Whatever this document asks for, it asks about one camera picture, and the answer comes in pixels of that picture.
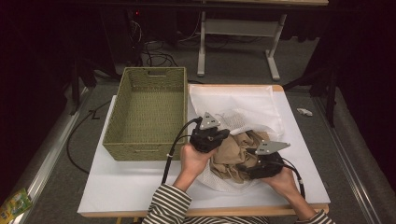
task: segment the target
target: yellow plastic bag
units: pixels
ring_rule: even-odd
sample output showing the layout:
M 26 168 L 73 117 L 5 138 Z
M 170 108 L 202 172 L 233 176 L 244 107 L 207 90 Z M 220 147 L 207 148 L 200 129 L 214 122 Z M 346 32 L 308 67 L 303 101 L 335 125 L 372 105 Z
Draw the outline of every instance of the yellow plastic bag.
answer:
M 27 195 L 26 189 L 20 189 L 3 203 L 0 207 L 0 224 L 7 224 L 9 221 L 24 213 L 32 206 L 32 202 Z

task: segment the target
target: striped sleeve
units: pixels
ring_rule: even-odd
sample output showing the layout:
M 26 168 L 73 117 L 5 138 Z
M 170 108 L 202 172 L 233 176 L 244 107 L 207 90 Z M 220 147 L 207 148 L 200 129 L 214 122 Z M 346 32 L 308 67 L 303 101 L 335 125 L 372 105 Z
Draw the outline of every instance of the striped sleeve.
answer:
M 296 221 L 296 224 L 303 223 L 303 224 L 335 224 L 327 215 L 324 213 L 323 210 L 318 212 L 314 217 L 311 217 L 309 220 L 305 221 Z
M 183 223 L 191 198 L 170 185 L 161 185 L 152 196 L 148 215 L 143 223 Z

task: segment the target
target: crumpled fabric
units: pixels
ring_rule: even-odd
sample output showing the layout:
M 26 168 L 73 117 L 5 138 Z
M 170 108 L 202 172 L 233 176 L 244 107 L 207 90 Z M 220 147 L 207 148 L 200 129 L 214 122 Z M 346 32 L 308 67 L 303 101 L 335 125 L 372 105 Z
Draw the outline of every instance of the crumpled fabric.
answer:
M 256 134 L 265 141 L 270 140 L 266 132 Z M 256 148 L 257 145 L 246 133 L 229 135 L 210 159 L 210 170 L 221 179 L 232 179 L 236 183 L 244 183 L 250 178 L 245 172 L 240 172 L 236 165 L 242 164 L 249 168 L 255 166 L 258 161 L 256 155 L 247 153 L 249 147 Z

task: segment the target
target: white metal desk leg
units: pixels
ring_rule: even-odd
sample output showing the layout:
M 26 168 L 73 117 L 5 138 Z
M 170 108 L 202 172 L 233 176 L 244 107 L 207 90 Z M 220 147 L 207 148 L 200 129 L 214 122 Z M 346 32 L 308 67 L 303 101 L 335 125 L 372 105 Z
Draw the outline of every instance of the white metal desk leg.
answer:
M 265 51 L 265 56 L 267 58 L 268 65 L 270 67 L 271 76 L 273 78 L 273 81 L 280 80 L 280 76 L 279 76 L 279 73 L 277 72 L 277 68 L 276 68 L 276 64 L 275 64 L 275 60 L 274 60 L 274 54 L 275 54 L 277 43 L 279 42 L 280 35 L 282 34 L 283 26 L 285 25 L 285 20 L 286 20 L 286 14 L 283 14 L 280 17 L 278 26 L 276 27 L 276 31 L 274 34 L 273 46 L 272 46 L 271 50 Z
M 201 14 L 201 45 L 198 55 L 198 77 L 205 75 L 205 19 L 206 13 L 203 11 Z

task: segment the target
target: green woven basket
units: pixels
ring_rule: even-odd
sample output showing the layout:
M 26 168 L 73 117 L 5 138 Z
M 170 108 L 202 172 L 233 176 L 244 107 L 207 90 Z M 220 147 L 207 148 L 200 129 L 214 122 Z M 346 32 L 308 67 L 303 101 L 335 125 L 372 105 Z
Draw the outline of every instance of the green woven basket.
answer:
M 165 161 L 186 122 L 185 68 L 125 68 L 103 146 L 116 161 Z

